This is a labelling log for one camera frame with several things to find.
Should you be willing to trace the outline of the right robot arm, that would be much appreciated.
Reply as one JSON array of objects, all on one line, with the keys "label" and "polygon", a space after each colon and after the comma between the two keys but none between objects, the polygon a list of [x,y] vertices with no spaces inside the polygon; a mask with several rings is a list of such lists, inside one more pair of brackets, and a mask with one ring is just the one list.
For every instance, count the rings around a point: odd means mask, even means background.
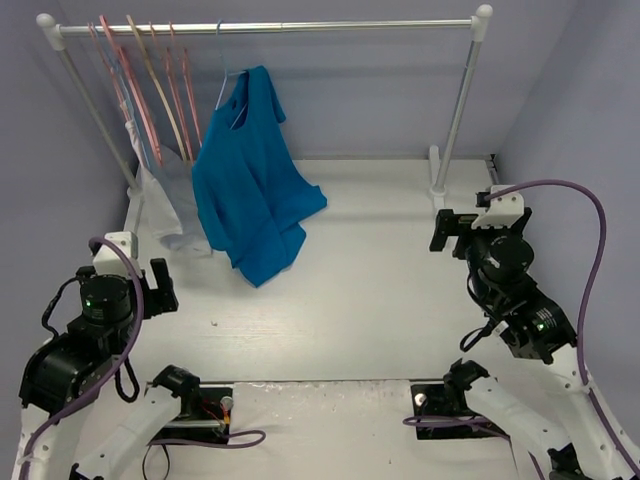
[{"label": "right robot arm", "polygon": [[453,255],[469,269],[469,296],[487,318],[481,335],[496,335],[530,367],[558,420],[529,408],[472,360],[456,361],[445,374],[444,403],[496,424],[543,463],[551,479],[636,479],[638,446],[621,438],[595,388],[582,384],[578,335],[528,273],[534,251],[523,229],[530,215],[526,208],[511,226],[476,229],[479,215],[442,209],[429,248],[440,252],[455,238]]}]

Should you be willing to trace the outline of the light blue wire hanger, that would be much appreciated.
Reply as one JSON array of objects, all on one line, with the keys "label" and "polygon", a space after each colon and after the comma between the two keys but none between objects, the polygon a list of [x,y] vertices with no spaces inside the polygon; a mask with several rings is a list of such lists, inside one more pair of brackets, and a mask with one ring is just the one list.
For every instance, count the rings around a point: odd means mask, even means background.
[{"label": "light blue wire hanger", "polygon": [[[243,75],[245,73],[245,70],[242,70],[242,71],[230,71],[229,70],[228,63],[227,63],[225,55],[224,55],[224,49],[222,47],[222,42],[220,40],[220,38],[221,38],[221,26],[222,26],[223,22],[224,22],[223,19],[219,19],[217,21],[217,23],[216,23],[216,29],[215,29],[215,38],[216,38],[216,46],[217,46],[217,51],[218,51],[218,57],[219,57],[220,63],[221,63],[222,68],[223,68],[223,80],[222,80],[222,84],[221,84],[220,91],[219,91],[219,94],[218,94],[218,98],[216,100],[216,105],[215,105],[215,109],[214,109],[215,112],[217,112],[221,107],[223,96],[224,96],[224,94],[226,92],[226,87],[228,85],[229,79],[231,77],[240,77],[241,75]],[[247,109],[248,109],[248,102],[245,101],[244,104],[242,105],[242,108],[237,112],[234,121],[229,126],[229,128],[231,130],[234,130],[236,128],[236,126],[240,122],[241,118],[243,117],[243,115],[245,114]]]}]

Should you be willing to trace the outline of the blue t shirt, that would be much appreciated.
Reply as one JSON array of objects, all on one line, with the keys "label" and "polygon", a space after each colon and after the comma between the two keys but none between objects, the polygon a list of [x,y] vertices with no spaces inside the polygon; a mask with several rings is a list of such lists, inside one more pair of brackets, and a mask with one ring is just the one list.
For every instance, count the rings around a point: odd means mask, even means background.
[{"label": "blue t shirt", "polygon": [[289,268],[306,239],[302,221],[328,205],[295,166],[286,120],[268,70],[238,78],[212,114],[192,170],[198,217],[212,249],[260,287]]}]

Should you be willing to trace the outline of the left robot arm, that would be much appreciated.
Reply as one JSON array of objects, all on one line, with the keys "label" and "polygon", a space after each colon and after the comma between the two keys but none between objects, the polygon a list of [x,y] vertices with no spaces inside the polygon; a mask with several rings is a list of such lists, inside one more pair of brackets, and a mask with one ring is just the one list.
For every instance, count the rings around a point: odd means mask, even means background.
[{"label": "left robot arm", "polygon": [[142,322],[178,308],[166,261],[156,258],[151,268],[154,288],[141,272],[78,270],[81,314],[34,353],[23,374],[17,478],[118,479],[168,423],[198,411],[199,377],[168,365],[137,409],[94,452],[75,457],[100,390],[132,369],[128,356]]}]

